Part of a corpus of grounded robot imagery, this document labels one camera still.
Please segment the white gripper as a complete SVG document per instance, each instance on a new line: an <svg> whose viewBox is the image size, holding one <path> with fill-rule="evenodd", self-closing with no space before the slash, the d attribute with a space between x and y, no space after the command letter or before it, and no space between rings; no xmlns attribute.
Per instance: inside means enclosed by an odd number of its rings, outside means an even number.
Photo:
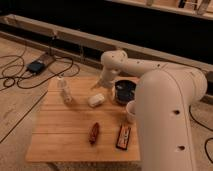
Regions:
<svg viewBox="0 0 213 171"><path fill-rule="evenodd" d="M110 94L111 94L111 98L114 99L115 98L115 87L113 87L114 85L114 80L115 77L118 75L118 72L115 70L109 70L107 68L103 68L101 75L100 75L100 80L99 82L96 82L91 89L98 89L101 86L104 88L111 88Z"/></svg>

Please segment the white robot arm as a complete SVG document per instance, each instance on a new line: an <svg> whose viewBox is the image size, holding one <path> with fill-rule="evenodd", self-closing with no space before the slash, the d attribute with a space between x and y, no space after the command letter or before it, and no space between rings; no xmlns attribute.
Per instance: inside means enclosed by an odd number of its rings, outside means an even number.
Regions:
<svg viewBox="0 0 213 171"><path fill-rule="evenodd" d="M197 171L189 106L207 91L204 73L194 67L132 59L123 50L101 55L96 83L110 88L125 72L138 78L135 117L142 171Z"/></svg>

